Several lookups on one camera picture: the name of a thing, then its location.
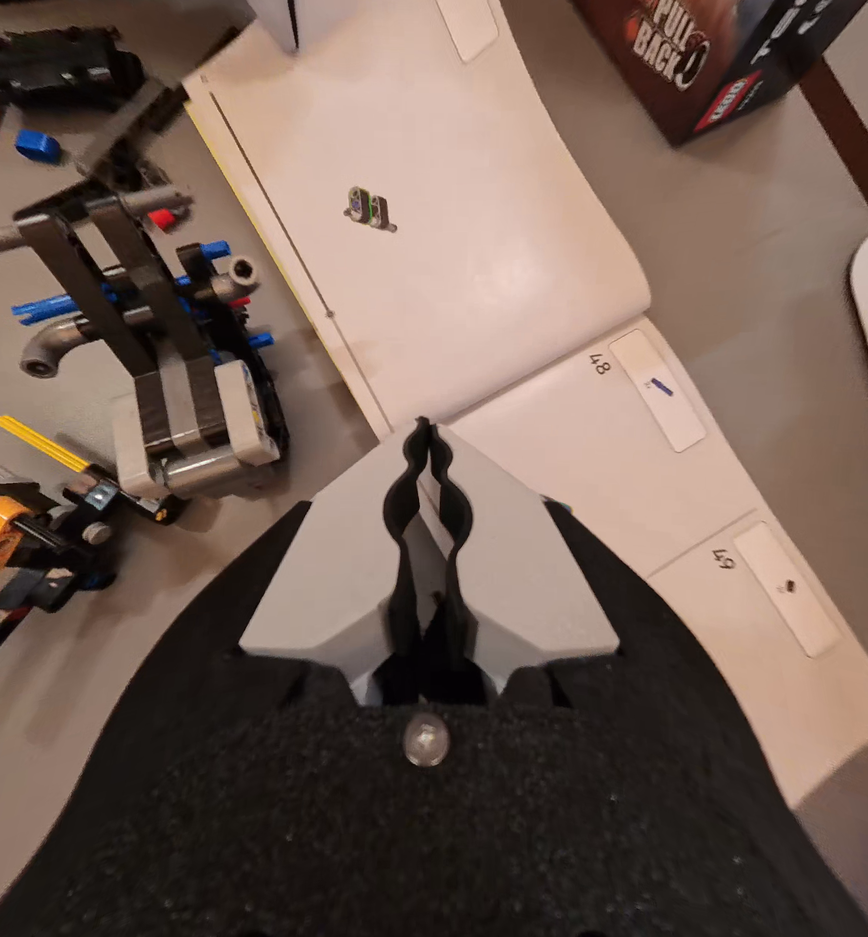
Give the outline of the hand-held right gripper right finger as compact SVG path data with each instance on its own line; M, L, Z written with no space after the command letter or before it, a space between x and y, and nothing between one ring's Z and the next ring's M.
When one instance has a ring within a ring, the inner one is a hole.
M458 547L465 656L501 693L518 669L615 653L619 638L545 499L450 428L432 426L429 531Z

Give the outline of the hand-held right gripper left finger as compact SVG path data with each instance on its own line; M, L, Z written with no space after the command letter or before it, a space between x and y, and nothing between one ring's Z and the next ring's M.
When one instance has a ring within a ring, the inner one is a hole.
M406 533L420 515L430 422L381 442L306 506L297 532L240 638L254 657L335 668L362 705L377 705L375 675L420 640Z

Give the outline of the grey black lego vehicle assembly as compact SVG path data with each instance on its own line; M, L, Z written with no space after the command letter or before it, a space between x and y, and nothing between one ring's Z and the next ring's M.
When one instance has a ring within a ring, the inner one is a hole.
M260 286L251 259L224 241L177 248L183 274L160 254L144 219L189 207L169 182L112 187L112 150L141 130L171 89L149 78L77 157L81 181L16 213L0 255L32 251L65 297L20 314L45 322L20 369L56 378L68 355L101 343L132 382L112 403L119 486L132 498L249 497L287 457L287 423L261 349L247 326Z

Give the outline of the blue lego piece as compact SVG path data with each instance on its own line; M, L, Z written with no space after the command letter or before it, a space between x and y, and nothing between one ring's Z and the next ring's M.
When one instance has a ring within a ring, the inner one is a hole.
M58 165L63 158L59 141L51 135L28 128L17 133L14 148L23 158L43 165Z

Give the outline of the dark toy set box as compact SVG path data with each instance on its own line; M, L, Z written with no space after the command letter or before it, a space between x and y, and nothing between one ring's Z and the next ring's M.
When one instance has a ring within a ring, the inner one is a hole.
M786 95L865 5L865 1L572 2L674 147Z

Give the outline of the white instruction booklet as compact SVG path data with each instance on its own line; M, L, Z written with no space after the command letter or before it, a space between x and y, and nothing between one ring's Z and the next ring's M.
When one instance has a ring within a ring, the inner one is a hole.
M719 667L796 807L868 745L868 655L646 317L499 2L255 21L187 111L380 439L427 417L576 520Z

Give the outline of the white panel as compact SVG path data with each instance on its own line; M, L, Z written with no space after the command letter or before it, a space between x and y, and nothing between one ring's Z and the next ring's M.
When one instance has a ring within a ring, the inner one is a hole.
M245 3L285 53L298 52L299 25L295 1L246 1Z

